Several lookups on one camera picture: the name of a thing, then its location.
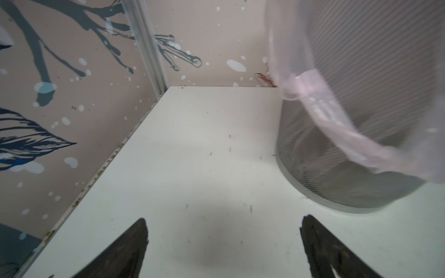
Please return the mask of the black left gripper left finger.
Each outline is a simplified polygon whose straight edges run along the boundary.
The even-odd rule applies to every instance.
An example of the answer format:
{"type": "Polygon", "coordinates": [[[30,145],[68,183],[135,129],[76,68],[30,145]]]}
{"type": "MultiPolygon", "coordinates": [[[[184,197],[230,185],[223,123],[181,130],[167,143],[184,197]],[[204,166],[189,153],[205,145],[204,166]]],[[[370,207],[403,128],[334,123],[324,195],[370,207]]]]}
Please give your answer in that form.
{"type": "Polygon", "coordinates": [[[146,220],[140,218],[73,278],[138,278],[148,243],[146,220]]]}

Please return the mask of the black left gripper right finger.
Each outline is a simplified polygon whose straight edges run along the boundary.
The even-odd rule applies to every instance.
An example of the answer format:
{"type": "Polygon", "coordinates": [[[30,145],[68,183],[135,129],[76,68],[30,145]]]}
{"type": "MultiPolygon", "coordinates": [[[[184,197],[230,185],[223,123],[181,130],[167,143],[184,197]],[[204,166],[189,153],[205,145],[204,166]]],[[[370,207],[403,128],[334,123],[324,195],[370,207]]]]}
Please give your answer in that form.
{"type": "Polygon", "coordinates": [[[300,235],[313,278],[380,277],[314,216],[303,217],[300,235]]]}

